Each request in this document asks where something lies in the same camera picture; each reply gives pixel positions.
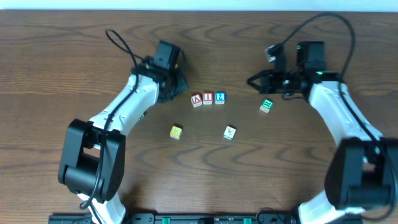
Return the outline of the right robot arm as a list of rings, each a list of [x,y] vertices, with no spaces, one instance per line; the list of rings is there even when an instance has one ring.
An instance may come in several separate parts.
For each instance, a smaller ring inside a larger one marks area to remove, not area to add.
[[[337,146],[323,191],[298,205],[285,222],[332,223],[347,215],[364,220],[364,212],[383,206],[390,215],[397,206],[397,140],[385,138],[367,121],[343,74],[327,69],[324,43],[300,42],[296,71],[286,70],[282,44],[265,53],[274,68],[248,78],[248,85],[259,93],[304,99],[318,111]]]

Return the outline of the red letter A block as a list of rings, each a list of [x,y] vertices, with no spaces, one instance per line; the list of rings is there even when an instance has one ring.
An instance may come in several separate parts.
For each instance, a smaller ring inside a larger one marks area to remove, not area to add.
[[[190,97],[190,100],[191,100],[192,106],[194,108],[199,107],[199,106],[201,106],[203,104],[203,100],[202,100],[200,94],[192,95]]]

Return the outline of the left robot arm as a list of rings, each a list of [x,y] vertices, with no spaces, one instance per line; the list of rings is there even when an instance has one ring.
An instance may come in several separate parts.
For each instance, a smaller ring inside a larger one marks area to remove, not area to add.
[[[125,167],[126,138],[156,103],[182,94],[188,84],[177,64],[183,50],[161,40],[154,56],[131,69],[125,87],[88,121],[74,119],[63,145],[58,181],[82,200],[93,223],[123,223],[127,213],[118,189]]]

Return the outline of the blue number 2 block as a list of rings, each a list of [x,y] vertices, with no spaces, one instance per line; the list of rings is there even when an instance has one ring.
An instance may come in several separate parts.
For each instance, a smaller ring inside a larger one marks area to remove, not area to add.
[[[224,104],[225,101],[226,101],[225,92],[216,92],[215,93],[215,104],[216,105]]]

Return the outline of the red letter I block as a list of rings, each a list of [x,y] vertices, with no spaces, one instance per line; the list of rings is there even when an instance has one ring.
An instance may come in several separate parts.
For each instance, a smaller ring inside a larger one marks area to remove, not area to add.
[[[212,92],[204,92],[202,94],[203,104],[204,105],[212,105],[213,104],[213,94]]]

